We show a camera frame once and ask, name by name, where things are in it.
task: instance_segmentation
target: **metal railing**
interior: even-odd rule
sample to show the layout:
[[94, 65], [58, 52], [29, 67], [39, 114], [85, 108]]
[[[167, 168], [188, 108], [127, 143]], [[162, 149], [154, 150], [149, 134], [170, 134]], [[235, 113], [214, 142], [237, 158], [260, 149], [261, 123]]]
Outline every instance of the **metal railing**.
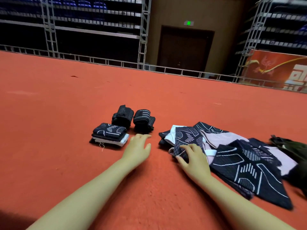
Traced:
[[[3, 45], [3, 44], [0, 44], [0, 50], [7, 51], [7, 52], [28, 54], [28, 55], [36, 55], [36, 56], [42, 56], [42, 57], [50, 57], [47, 50], [31, 49], [31, 48], [25, 48], [25, 47]], [[79, 61], [79, 62], [86, 62], [86, 63], [97, 64], [97, 65], [107, 65], [107, 66], [114, 66], [114, 67], [122, 67], [122, 68], [127, 68], [127, 69], [148, 70], [150, 72], [155, 72], [155, 73], [163, 73], [163, 74], [169, 74], [169, 75], [193, 77], [197, 79], [216, 80], [216, 81], [223, 81], [223, 82], [228, 82], [228, 83], [237, 83], [237, 84], [242, 84], [242, 85], [251, 85], [251, 86], [257, 86], [257, 87], [283, 89], [287, 91], [307, 93], [307, 86], [286, 84], [286, 83], [278, 82], [278, 81], [268, 81], [268, 80], [262, 80], [262, 79], [241, 77], [237, 75], [224, 75], [224, 74], [218, 74], [218, 73], [208, 73], [208, 72], [170, 68], [170, 67], [163, 67], [163, 66], [149, 65], [149, 64], [144, 65], [142, 63], [105, 59], [105, 58], [99, 58], [99, 57], [93, 57], [93, 56], [68, 54], [68, 53], [62, 53], [62, 52], [58, 52], [58, 54], [59, 54], [58, 58], [54, 58], [54, 57], [51, 57], [51, 58], [74, 60], [74, 61]]]

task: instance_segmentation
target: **brown wall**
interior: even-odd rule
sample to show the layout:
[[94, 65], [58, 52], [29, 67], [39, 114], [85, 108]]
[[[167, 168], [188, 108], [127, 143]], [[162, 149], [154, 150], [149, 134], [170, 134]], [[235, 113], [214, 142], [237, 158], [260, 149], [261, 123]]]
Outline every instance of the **brown wall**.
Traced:
[[205, 71], [221, 73], [234, 43], [243, 0], [152, 0], [146, 62], [157, 64], [161, 26], [215, 31]]

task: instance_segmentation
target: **brown door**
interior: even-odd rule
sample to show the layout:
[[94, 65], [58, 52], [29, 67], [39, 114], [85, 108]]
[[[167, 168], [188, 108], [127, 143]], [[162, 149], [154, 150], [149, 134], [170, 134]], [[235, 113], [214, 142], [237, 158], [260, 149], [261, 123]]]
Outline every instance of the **brown door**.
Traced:
[[[204, 71], [213, 35], [213, 31], [162, 26], [157, 65]], [[172, 69], [171, 73], [180, 72]]]

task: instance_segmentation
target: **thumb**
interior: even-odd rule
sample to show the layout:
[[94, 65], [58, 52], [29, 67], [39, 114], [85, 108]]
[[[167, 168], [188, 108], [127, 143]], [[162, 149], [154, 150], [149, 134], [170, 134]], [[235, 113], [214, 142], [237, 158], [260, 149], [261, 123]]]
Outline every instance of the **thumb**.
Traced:
[[151, 143], [147, 144], [145, 147], [145, 151], [149, 154], [151, 150]]
[[188, 166], [188, 163], [186, 163], [185, 160], [181, 156], [176, 156], [176, 159], [178, 160], [182, 169], [185, 169]]

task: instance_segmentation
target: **red floor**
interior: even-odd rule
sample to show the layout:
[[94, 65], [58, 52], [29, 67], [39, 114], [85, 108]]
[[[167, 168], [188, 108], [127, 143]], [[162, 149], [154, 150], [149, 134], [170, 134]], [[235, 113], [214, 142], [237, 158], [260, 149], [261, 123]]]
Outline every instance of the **red floor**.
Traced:
[[[158, 133], [203, 121], [246, 138], [307, 143], [306, 101], [301, 93], [0, 52], [0, 229], [26, 228], [121, 157], [88, 142], [121, 104], [156, 117], [153, 147], [93, 229], [227, 229], [212, 201], [158, 149]], [[307, 200], [284, 185], [292, 212], [252, 202], [305, 230]]]

